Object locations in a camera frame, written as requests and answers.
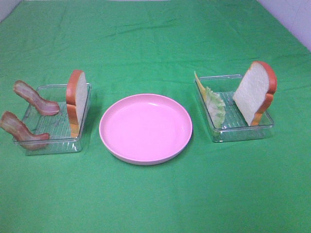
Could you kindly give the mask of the right clear plastic tray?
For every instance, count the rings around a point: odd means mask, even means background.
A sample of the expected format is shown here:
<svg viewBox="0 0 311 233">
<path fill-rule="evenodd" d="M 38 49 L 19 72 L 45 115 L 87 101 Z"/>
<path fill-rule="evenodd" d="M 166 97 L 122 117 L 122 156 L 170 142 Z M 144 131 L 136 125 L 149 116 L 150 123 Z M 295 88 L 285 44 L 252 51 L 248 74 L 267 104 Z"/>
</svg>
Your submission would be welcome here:
<svg viewBox="0 0 311 233">
<path fill-rule="evenodd" d="M 211 141 L 231 142 L 272 137 L 274 121 L 267 111 L 263 113 L 258 126 L 248 126 L 233 100 L 234 92 L 242 80 L 241 74 L 198 77 L 195 79 L 199 80 L 203 87 L 209 87 L 213 92 L 219 94 L 225 103 L 224 122 L 221 128 L 216 128 L 202 97 L 199 84 L 195 83 L 196 99 L 204 119 L 203 126 L 208 130 Z"/>
</svg>

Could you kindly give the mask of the yellow toy cheese slice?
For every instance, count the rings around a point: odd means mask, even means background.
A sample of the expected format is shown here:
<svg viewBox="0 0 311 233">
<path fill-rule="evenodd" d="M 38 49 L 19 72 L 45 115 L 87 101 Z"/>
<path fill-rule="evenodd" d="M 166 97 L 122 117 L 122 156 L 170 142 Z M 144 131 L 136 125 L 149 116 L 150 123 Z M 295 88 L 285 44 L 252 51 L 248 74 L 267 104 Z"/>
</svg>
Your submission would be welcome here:
<svg viewBox="0 0 311 233">
<path fill-rule="evenodd" d="M 194 75 L 195 75 L 195 81 L 197 83 L 197 86 L 199 88 L 199 91 L 201 93 L 201 96 L 203 98 L 203 101 L 204 103 L 206 103 L 206 97 L 207 97 L 207 94 L 206 94 L 206 88 L 202 85 L 202 83 L 200 82 L 199 78 L 198 78 L 198 75 L 196 73 L 196 71 L 194 71 Z"/>
</svg>

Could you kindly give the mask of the left clear plastic tray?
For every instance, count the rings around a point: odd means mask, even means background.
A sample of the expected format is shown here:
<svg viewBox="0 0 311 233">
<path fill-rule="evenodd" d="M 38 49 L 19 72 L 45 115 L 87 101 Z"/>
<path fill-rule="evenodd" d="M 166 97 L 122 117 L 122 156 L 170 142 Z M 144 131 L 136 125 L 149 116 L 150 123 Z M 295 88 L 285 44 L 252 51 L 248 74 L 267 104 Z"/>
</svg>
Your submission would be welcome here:
<svg viewBox="0 0 311 233">
<path fill-rule="evenodd" d="M 39 95 L 47 100 L 56 101 L 60 107 L 60 112 L 53 116 L 42 116 L 37 110 L 29 105 L 24 113 L 22 122 L 33 134 L 48 133 L 48 140 L 37 141 L 17 141 L 13 138 L 13 143 L 26 155 L 57 154 L 80 152 L 85 141 L 84 125 L 88 114 L 91 89 L 87 84 L 87 100 L 83 113 L 80 132 L 77 137 L 71 137 L 71 130 L 66 104 L 66 84 L 42 85 L 36 88 Z"/>
</svg>

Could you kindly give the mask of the toy lettuce leaf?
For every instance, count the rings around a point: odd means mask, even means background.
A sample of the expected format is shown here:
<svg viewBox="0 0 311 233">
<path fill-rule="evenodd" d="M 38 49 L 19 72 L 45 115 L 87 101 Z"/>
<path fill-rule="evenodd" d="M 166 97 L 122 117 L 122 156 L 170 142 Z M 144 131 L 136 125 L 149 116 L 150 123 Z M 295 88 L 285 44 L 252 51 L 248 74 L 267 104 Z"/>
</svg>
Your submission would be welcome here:
<svg viewBox="0 0 311 233">
<path fill-rule="evenodd" d="M 218 93 L 206 87 L 205 104 L 214 127 L 220 129 L 225 121 L 225 102 Z"/>
</svg>

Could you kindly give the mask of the pink round plate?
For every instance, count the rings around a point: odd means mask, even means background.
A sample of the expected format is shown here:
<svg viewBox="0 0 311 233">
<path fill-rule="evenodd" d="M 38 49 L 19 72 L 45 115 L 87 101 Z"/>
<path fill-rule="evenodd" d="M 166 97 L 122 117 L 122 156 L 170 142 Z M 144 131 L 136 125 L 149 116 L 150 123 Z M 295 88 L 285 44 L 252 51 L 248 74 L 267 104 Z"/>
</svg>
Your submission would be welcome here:
<svg viewBox="0 0 311 233">
<path fill-rule="evenodd" d="M 149 166 L 176 157 L 189 143 L 192 120 L 175 100 L 137 94 L 111 105 L 99 124 L 103 144 L 118 159 Z"/>
</svg>

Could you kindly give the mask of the toy bacon strip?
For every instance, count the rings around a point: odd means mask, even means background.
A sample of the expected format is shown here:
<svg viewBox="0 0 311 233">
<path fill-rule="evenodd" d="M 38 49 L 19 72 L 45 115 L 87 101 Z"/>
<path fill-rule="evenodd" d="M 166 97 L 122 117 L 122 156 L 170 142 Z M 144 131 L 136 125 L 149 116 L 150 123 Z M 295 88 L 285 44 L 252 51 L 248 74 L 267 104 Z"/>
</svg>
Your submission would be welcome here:
<svg viewBox="0 0 311 233">
<path fill-rule="evenodd" d="M 48 133 L 33 134 L 15 114 L 9 111 L 3 113 L 0 119 L 0 127 L 10 133 L 17 141 L 40 141 L 50 138 Z"/>
<path fill-rule="evenodd" d="M 37 91 L 21 80 L 13 85 L 13 91 L 25 99 L 43 116 L 53 116 L 59 113 L 60 107 L 57 102 L 42 98 Z"/>
</svg>

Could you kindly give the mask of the green tablecloth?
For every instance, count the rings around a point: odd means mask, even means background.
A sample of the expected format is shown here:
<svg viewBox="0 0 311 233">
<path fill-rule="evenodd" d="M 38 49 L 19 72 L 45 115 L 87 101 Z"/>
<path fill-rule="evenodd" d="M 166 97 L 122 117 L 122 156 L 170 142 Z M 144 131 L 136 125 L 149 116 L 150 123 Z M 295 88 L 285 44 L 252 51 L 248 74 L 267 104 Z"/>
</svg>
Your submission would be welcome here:
<svg viewBox="0 0 311 233">
<path fill-rule="evenodd" d="M 277 75 L 272 137 L 213 143 L 194 73 Z M 256 0 L 23 1 L 0 25 L 0 109 L 22 117 L 16 80 L 92 84 L 81 152 L 27 156 L 0 133 L 3 233 L 308 233 L 311 54 Z M 188 146 L 157 166 L 115 158 L 99 137 L 114 102 L 157 93 L 193 122 Z"/>
</svg>

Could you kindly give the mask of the clear plastic tray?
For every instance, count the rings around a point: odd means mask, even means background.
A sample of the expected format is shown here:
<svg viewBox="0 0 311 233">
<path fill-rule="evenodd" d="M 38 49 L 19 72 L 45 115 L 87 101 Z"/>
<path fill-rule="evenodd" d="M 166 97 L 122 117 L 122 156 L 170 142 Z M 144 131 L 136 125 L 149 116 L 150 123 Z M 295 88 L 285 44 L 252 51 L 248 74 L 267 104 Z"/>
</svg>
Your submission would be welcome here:
<svg viewBox="0 0 311 233">
<path fill-rule="evenodd" d="M 22 122 L 33 134 L 48 133 L 48 140 L 37 141 L 17 141 L 13 138 L 13 143 L 26 155 L 57 154 L 80 152 L 85 141 L 84 125 L 88 114 L 91 89 L 87 84 L 87 100 L 83 113 L 80 132 L 77 137 L 71 137 L 71 130 L 66 104 L 66 84 L 42 85 L 36 88 L 39 95 L 47 100 L 56 101 L 60 107 L 60 112 L 53 116 L 42 116 L 37 110 L 29 105 L 24 113 Z"/>
<path fill-rule="evenodd" d="M 231 142 L 272 137 L 274 121 L 267 111 L 263 113 L 258 126 L 248 126 L 233 100 L 234 92 L 242 80 L 241 74 L 198 77 L 195 79 L 199 80 L 203 87 L 209 87 L 213 92 L 219 94 L 225 103 L 224 122 L 221 128 L 216 128 L 202 97 L 199 84 L 195 83 L 196 99 L 204 119 L 203 126 L 208 130 L 211 141 Z"/>
</svg>

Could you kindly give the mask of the toy bread slice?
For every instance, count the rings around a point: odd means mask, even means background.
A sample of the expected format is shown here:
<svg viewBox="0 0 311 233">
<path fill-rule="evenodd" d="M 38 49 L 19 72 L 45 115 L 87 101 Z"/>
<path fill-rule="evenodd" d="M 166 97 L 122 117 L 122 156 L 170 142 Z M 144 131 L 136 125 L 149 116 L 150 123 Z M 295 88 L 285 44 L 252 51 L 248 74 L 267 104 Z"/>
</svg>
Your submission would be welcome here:
<svg viewBox="0 0 311 233">
<path fill-rule="evenodd" d="M 248 126 L 257 126 L 271 105 L 277 89 L 273 69 L 263 61 L 254 61 L 242 78 L 233 100 Z"/>
<path fill-rule="evenodd" d="M 66 89 L 66 105 L 70 125 L 70 135 L 79 135 L 87 100 L 86 76 L 82 70 L 74 70 Z"/>
</svg>

